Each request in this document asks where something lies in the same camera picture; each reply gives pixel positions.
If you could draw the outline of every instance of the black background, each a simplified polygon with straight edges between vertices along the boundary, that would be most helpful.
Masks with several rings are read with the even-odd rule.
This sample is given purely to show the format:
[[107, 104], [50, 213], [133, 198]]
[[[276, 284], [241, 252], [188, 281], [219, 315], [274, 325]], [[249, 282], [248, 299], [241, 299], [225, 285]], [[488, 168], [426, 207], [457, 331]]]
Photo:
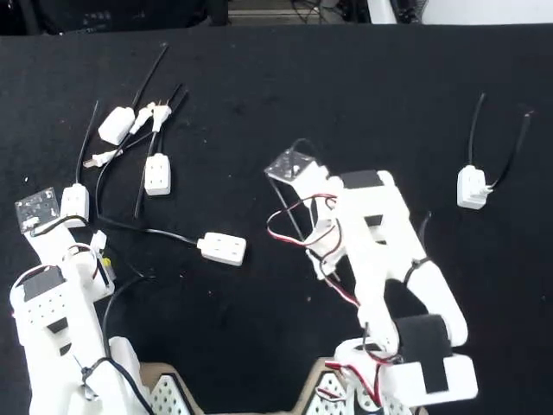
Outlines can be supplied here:
[[[141, 361], [174, 365], [206, 412], [293, 406], [315, 359], [360, 335], [354, 309], [315, 280], [303, 252], [264, 230], [279, 205], [263, 169], [309, 137], [336, 174], [389, 170], [414, 226], [434, 212], [429, 255], [465, 312], [461, 351], [474, 359], [480, 395], [432, 413], [550, 413], [552, 38], [551, 26], [0, 38], [3, 412], [28, 410], [8, 290], [37, 263], [13, 203], [49, 186], [61, 195], [95, 99], [106, 112], [128, 105], [168, 42], [143, 102], [169, 96], [178, 81], [191, 95], [166, 136], [173, 193], [147, 201], [144, 217], [194, 237], [243, 236], [249, 251], [233, 268], [171, 240], [108, 229], [115, 246], [159, 277], [124, 296], [113, 335], [128, 336]], [[482, 91], [489, 100], [475, 158], [489, 180], [506, 160], [524, 105], [537, 113], [505, 186], [482, 211], [468, 212], [455, 205], [455, 183]], [[89, 154], [108, 149], [96, 137]], [[112, 171], [108, 214], [130, 219], [145, 151], [133, 150]], [[85, 173], [90, 190], [96, 174]], [[116, 267], [121, 280], [130, 276]], [[389, 299], [405, 312], [400, 293]]]

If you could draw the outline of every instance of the perforated metal plate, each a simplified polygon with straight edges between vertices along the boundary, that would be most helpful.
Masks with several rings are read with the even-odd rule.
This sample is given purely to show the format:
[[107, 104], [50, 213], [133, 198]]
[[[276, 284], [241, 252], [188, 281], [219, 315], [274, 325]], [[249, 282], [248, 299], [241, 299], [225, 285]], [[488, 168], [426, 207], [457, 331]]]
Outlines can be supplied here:
[[156, 415], [192, 415], [175, 378], [169, 374], [159, 378], [149, 402]]

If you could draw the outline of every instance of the power adapter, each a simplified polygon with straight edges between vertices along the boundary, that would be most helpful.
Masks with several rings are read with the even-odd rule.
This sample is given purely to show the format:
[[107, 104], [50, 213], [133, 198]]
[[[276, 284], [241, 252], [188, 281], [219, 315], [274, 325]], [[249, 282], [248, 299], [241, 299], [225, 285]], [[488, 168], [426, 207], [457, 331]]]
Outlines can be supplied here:
[[118, 106], [98, 128], [98, 134], [104, 141], [113, 145], [120, 145], [134, 123], [135, 112], [133, 109]]
[[[88, 221], [90, 208], [88, 190], [80, 183], [75, 183], [70, 188], [63, 189], [61, 195], [60, 216], [80, 216]], [[85, 224], [78, 219], [70, 219], [65, 222], [66, 227], [83, 227]]]
[[243, 238], [208, 232], [198, 239], [201, 256], [223, 264], [241, 266], [244, 261], [246, 242]]
[[486, 184], [484, 171], [469, 164], [457, 176], [457, 205], [461, 208], [480, 210], [486, 205], [493, 187]]
[[146, 159], [144, 190], [148, 196], [171, 193], [171, 164], [169, 157], [156, 153]]

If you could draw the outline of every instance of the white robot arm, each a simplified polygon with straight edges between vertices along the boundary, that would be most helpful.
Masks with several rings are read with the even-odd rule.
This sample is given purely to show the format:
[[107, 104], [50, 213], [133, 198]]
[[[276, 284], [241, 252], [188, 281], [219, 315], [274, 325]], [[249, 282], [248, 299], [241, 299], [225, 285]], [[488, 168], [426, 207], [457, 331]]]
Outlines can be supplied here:
[[[408, 406], [473, 398], [478, 387], [472, 361], [450, 351], [466, 342], [467, 323], [410, 224], [409, 209], [391, 174], [365, 170], [330, 176], [313, 157], [293, 148], [265, 173], [281, 201], [277, 182], [290, 185], [316, 212], [303, 244], [317, 277], [358, 306], [359, 325], [380, 354], [404, 357], [402, 364], [396, 361], [379, 369], [381, 393]], [[344, 257], [355, 278], [354, 297], [331, 277]], [[404, 283], [429, 314], [394, 322], [384, 300], [387, 279]], [[419, 339], [417, 331], [426, 338]], [[367, 358], [363, 347], [362, 339], [345, 342], [335, 358], [343, 367], [356, 367], [361, 377], [373, 379], [379, 364]], [[421, 350], [428, 352], [421, 355]]]
[[141, 396], [149, 396], [129, 341], [111, 338], [114, 364], [105, 359], [104, 337], [94, 309], [96, 301], [114, 290], [112, 268], [97, 244], [105, 243], [105, 236], [97, 233], [85, 245], [76, 243], [63, 225], [36, 236], [39, 230], [25, 236], [42, 265], [24, 272], [10, 291], [33, 395], [29, 413], [150, 413], [116, 370], [117, 365], [123, 367]]

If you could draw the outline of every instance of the black cable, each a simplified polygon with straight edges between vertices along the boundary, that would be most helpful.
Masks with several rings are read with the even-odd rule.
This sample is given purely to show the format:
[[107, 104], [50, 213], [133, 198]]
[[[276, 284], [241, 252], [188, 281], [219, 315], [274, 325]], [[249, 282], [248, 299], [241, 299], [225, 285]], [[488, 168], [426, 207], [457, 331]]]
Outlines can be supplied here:
[[[154, 132], [152, 135], [151, 141], [149, 142], [148, 154], [146, 155], [146, 160], [148, 157], [154, 155], [154, 148], [156, 147], [156, 138], [157, 132]], [[144, 182], [146, 180], [146, 162], [144, 162], [144, 167], [142, 169], [142, 178], [140, 179], [140, 186], [138, 187], [137, 201], [135, 203], [134, 217], [138, 219], [140, 216], [140, 211], [142, 210], [142, 200], [144, 198]]]
[[[172, 107], [173, 101], [175, 100], [176, 95], [177, 95], [177, 93], [179, 93], [179, 91], [181, 90], [181, 88], [182, 88], [182, 83], [180, 82], [180, 83], [178, 83], [178, 84], [176, 85], [176, 87], [175, 87], [173, 93], [171, 94], [171, 96], [170, 96], [169, 99], [167, 100], [166, 105], [168, 105], [169, 108]], [[164, 138], [165, 138], [165, 130], [162, 129], [162, 130], [160, 131], [160, 133], [159, 133], [159, 137], [157, 138], [157, 150], [156, 150], [156, 152], [158, 152], [158, 153], [163, 153], [163, 139], [164, 139]]]
[[101, 357], [91, 367], [83, 367], [81, 369], [81, 372], [83, 375], [82, 376], [83, 384], [86, 385], [86, 380], [92, 375], [92, 373], [96, 370], [96, 368], [100, 366], [102, 363], [104, 363], [105, 361], [109, 362], [113, 366], [113, 368], [115, 368], [115, 370], [117, 370], [124, 377], [124, 379], [129, 384], [130, 389], [132, 389], [132, 392], [135, 394], [138, 401], [143, 406], [144, 410], [149, 415], [155, 415], [154, 411], [150, 407], [146, 398], [140, 393], [137, 383], [134, 381], [134, 379], [132, 379], [132, 376], [130, 376], [130, 373], [127, 372], [127, 369], [125, 369], [122, 365], [114, 361], [111, 357]]
[[107, 243], [105, 245], [106, 248], [108, 248], [110, 251], [115, 253], [115, 256], [125, 265], [127, 265], [127, 268], [129, 268], [131, 271], [133, 271], [138, 277], [145, 278], [146, 276], [140, 272], [118, 249], [115, 248], [112, 244]]
[[[173, 94], [171, 95], [171, 98], [169, 98], [167, 100], [168, 103], [172, 102], [175, 99], [175, 96], [179, 92], [181, 87], [182, 87], [182, 84], [179, 84], [176, 87]], [[188, 89], [184, 92], [182, 97], [176, 103], [175, 109], [171, 110], [171, 114], [170, 114], [171, 116], [173, 116], [175, 113], [177, 113], [181, 109], [181, 106], [184, 102], [186, 102], [186, 99], [188, 99]], [[158, 143], [157, 152], [158, 153], [162, 152], [162, 134], [165, 131], [164, 127], [165, 127], [165, 125], [162, 125], [162, 128], [161, 128], [159, 133], [154, 132], [154, 134], [151, 138], [151, 141], [149, 143], [148, 154], [146, 155], [146, 160], [148, 160], [148, 157], [154, 155], [154, 149], [156, 148], [156, 143]], [[137, 201], [135, 203], [135, 210], [134, 210], [134, 218], [135, 219], [138, 219], [138, 217], [140, 216], [140, 212], [142, 210], [142, 204], [143, 204], [143, 198], [144, 198], [144, 181], [145, 181], [145, 178], [146, 178], [146, 162], [144, 162], [144, 167], [142, 169], [142, 177], [140, 179], [140, 187], [138, 188]]]
[[127, 281], [125, 284], [121, 285], [121, 288], [113, 292], [113, 295], [110, 297], [110, 301], [107, 304], [107, 307], [105, 308], [104, 317], [102, 318], [102, 336], [103, 336], [103, 343], [104, 343], [104, 353], [107, 357], [111, 358], [111, 349], [110, 349], [110, 339], [107, 335], [107, 324], [110, 318], [110, 312], [113, 308], [113, 304], [117, 301], [119, 296], [123, 294], [125, 291], [127, 291], [131, 286], [134, 284], [142, 283], [142, 281], [150, 281], [154, 279], [154, 276], [150, 277], [136, 277], [130, 281]]
[[167, 52], [168, 48], [169, 48], [168, 45], [163, 46], [162, 52], [160, 52], [160, 54], [157, 56], [157, 59], [154, 61], [154, 64], [152, 65], [152, 68], [149, 70], [149, 72], [146, 75], [146, 78], [144, 79], [142, 85], [140, 86], [137, 93], [135, 94], [135, 98], [132, 100], [132, 104], [130, 106], [133, 109], [133, 111], [137, 110], [138, 102], [140, 101], [140, 98], [142, 97], [142, 95], [144, 93], [144, 90], [146, 89], [146, 86], [148, 86], [148, 84], [149, 84], [149, 80], [154, 75], [154, 72], [156, 71], [157, 66], [162, 61], [162, 58], [165, 55], [165, 53]]
[[297, 14], [298, 18], [304, 23], [307, 24], [308, 19], [304, 18], [302, 14], [300, 13], [300, 10], [297, 9], [296, 6], [296, 0], [290, 0], [290, 5], [292, 6], [292, 9], [294, 9], [294, 12]]
[[133, 148], [135, 145], [140, 144], [142, 141], [144, 141], [146, 138], [148, 138], [149, 136], [151, 136], [153, 133], [154, 133], [153, 131], [149, 131], [149, 132], [147, 132], [146, 134], [144, 134], [143, 136], [137, 138], [135, 141], [133, 141], [132, 143], [130, 143], [130, 144], [128, 144], [127, 146], [125, 146], [124, 151], [127, 151], [128, 149]]
[[[61, 225], [62, 223], [67, 222], [68, 220], [80, 220], [84, 225], [85, 228], [88, 229], [90, 232], [95, 233], [97, 230], [82, 216], [78, 216], [77, 214], [65, 216], [61, 219], [58, 219], [51, 225], [48, 225], [44, 229], [42, 229], [40, 232], [35, 233], [35, 231], [31, 231], [31, 237], [35, 236], [42, 236], [52, 230], [54, 230], [56, 227]], [[105, 247], [111, 250], [118, 258], [119, 260], [127, 266], [131, 271], [133, 271], [138, 277], [144, 278], [144, 274], [140, 272], [115, 246], [113, 246], [110, 242], [106, 242]], [[102, 278], [104, 279], [104, 282], [107, 281], [105, 275], [103, 274], [103, 269], [100, 267], [100, 274], [102, 274]]]
[[85, 158], [85, 151], [88, 142], [90, 141], [92, 126], [94, 125], [94, 120], [96, 119], [96, 112], [98, 111], [99, 102], [96, 100], [94, 105], [94, 110], [92, 111], [92, 116], [88, 122], [88, 127], [86, 127], [85, 138], [83, 139], [83, 145], [80, 147], [79, 158], [77, 159], [77, 168], [75, 169], [75, 183], [80, 183], [80, 172], [83, 169], [83, 160]]
[[181, 90], [181, 88], [182, 88], [182, 82], [179, 82], [179, 83], [176, 85], [175, 90], [173, 91], [173, 93], [171, 94], [171, 96], [169, 97], [169, 99], [167, 100], [166, 105], [168, 105], [169, 108], [170, 108], [171, 105], [173, 104], [173, 100], [175, 99], [176, 94], [179, 93], [179, 91]]
[[68, 220], [80, 220], [85, 225], [86, 228], [92, 229], [92, 227], [90, 226], [90, 223], [88, 223], [88, 220], [86, 220], [82, 216], [78, 216], [77, 214], [71, 214], [71, 215], [64, 216], [63, 218], [58, 219], [57, 221], [53, 222], [51, 225], [48, 225], [47, 227], [42, 229], [40, 232], [35, 232], [35, 230], [32, 230], [30, 235], [32, 237], [42, 236], [42, 235], [54, 230], [56, 227], [58, 227], [62, 223], [67, 222]]
[[520, 132], [518, 134], [517, 141], [515, 142], [515, 145], [512, 148], [511, 155], [509, 155], [509, 159], [507, 160], [507, 163], [505, 164], [503, 171], [501, 171], [501, 174], [499, 175], [498, 179], [495, 182], [493, 182], [490, 188], [494, 190], [498, 188], [499, 185], [506, 179], [507, 175], [511, 171], [512, 164], [515, 161], [515, 158], [517, 157], [518, 153], [520, 152], [520, 149], [522, 148], [524, 139], [528, 135], [528, 130], [530, 129], [533, 113], [534, 111], [530, 110], [523, 116], [522, 124], [520, 125]]
[[480, 110], [482, 105], [486, 100], [486, 94], [482, 93], [478, 99], [478, 103], [474, 108], [473, 122], [470, 126], [470, 134], [468, 135], [468, 164], [473, 164], [474, 161], [474, 132], [476, 131], [476, 123], [478, 122], [478, 116], [480, 115]]
[[337, 10], [335, 7], [326, 7], [326, 6], [323, 6], [323, 5], [322, 5], [322, 0], [320, 0], [318, 3], [310, 2], [309, 0], [301, 0], [301, 2], [302, 2], [303, 4], [307, 4], [307, 6], [310, 6], [310, 7], [312, 7], [312, 8], [318, 8], [318, 10], [319, 10], [318, 12], [317, 12], [316, 10], [314, 10], [314, 11], [315, 11], [315, 13], [318, 13], [318, 14], [319, 14], [319, 18], [321, 18], [325, 23], [330, 23], [330, 22], [325, 18], [325, 16], [323, 16], [323, 15], [321, 14], [321, 12], [322, 12], [323, 10], [326, 10], [326, 11], [328, 11], [328, 12], [330, 12], [330, 13], [334, 13], [334, 14], [336, 14], [336, 15], [342, 17], [342, 13], [341, 13], [339, 10]]
[[[128, 134], [123, 139], [121, 144], [116, 148], [116, 154], [127, 144], [127, 142], [129, 141], [129, 139], [131, 137], [132, 136], [130, 134]], [[189, 245], [196, 246], [196, 244], [198, 242], [197, 239], [187, 238], [186, 236], [182, 236], [182, 235], [179, 235], [177, 233], [171, 233], [171, 232], [163, 231], [163, 230], [159, 230], [159, 229], [135, 227], [135, 226], [120, 222], [118, 220], [114, 220], [114, 219], [109, 218], [107, 216], [104, 216], [102, 214], [101, 197], [102, 197], [102, 188], [103, 188], [103, 184], [104, 184], [104, 176], [105, 176], [105, 173], [109, 171], [109, 168], [111, 167], [111, 163], [113, 163], [113, 160], [116, 160], [117, 158], [120, 158], [120, 157], [111, 158], [105, 164], [104, 168], [102, 168], [100, 170], [100, 174], [98, 175], [98, 180], [96, 181], [96, 190], [94, 192], [94, 197], [95, 197], [95, 200], [96, 200], [96, 203], [95, 203], [95, 205], [96, 205], [95, 206], [96, 217], [99, 220], [103, 221], [105, 224], [110, 225], [112, 227], [118, 227], [118, 228], [121, 228], [121, 229], [126, 229], [126, 230], [129, 230], [129, 231], [140, 232], [140, 233], [153, 233], [153, 234], [156, 234], [156, 235], [162, 235], [162, 236], [166, 236], [166, 237], [171, 238], [171, 239], [178, 240], [180, 242], [185, 242]]]
[[294, 158], [295, 158], [294, 153], [296, 152], [296, 148], [300, 144], [306, 144], [311, 148], [311, 150], [313, 151], [313, 157], [315, 161], [321, 160], [321, 158], [319, 157], [319, 151], [317, 150], [316, 146], [313, 144], [311, 140], [309, 140], [308, 138], [298, 138], [294, 143], [292, 143], [292, 145], [290, 145], [288, 149], [289, 151], [288, 161], [289, 161], [290, 173], [292, 174], [292, 177], [296, 177], [296, 172], [294, 171]]

